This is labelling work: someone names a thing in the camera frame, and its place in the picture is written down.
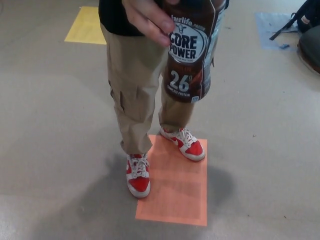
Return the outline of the person's right hand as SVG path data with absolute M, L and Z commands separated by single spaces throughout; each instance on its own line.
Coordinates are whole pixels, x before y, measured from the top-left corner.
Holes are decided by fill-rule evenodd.
M 153 0 L 123 0 L 128 21 L 143 35 L 163 47 L 171 43 L 168 34 L 175 29 L 172 18 Z

